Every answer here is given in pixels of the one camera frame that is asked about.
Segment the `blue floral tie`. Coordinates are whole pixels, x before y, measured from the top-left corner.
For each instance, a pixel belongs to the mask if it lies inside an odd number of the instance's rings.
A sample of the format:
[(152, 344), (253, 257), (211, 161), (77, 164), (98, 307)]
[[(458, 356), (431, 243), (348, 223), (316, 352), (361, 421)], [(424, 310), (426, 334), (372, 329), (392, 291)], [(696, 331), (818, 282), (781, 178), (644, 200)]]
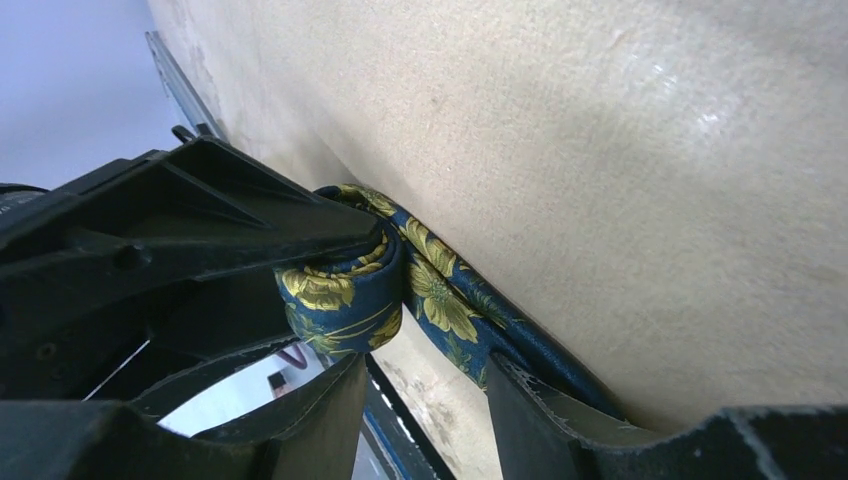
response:
[(435, 348), (481, 390), (496, 353), (624, 419), (588, 368), (395, 201), (355, 184), (316, 193), (376, 218), (380, 230), (369, 246), (275, 270), (289, 325), (315, 352), (335, 358), (373, 352), (398, 334), (409, 311)]

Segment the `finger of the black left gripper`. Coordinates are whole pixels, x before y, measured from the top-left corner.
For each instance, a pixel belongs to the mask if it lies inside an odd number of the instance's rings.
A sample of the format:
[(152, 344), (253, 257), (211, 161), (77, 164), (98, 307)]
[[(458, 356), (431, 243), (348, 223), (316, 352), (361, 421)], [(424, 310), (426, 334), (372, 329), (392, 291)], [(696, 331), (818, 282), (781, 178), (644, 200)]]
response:
[(377, 219), (200, 137), (59, 188), (1, 187), (1, 397), (161, 419), (291, 344), (273, 271), (356, 254)]

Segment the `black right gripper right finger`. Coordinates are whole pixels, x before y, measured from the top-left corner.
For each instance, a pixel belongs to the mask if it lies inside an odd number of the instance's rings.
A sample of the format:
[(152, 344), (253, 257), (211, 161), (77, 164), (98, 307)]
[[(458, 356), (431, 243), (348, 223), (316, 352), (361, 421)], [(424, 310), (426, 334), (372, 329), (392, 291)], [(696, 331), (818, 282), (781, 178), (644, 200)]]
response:
[(501, 355), (487, 397), (506, 479), (844, 479), (844, 405), (723, 408), (674, 435), (610, 417)]

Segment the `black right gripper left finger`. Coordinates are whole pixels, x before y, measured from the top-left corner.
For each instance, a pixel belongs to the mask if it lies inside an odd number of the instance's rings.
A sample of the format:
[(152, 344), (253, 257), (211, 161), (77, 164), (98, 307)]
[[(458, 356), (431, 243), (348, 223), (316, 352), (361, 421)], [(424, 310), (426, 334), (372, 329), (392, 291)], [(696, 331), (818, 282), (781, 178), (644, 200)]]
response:
[(306, 385), (193, 437), (115, 401), (4, 401), (4, 479), (348, 479), (366, 387), (348, 356)]

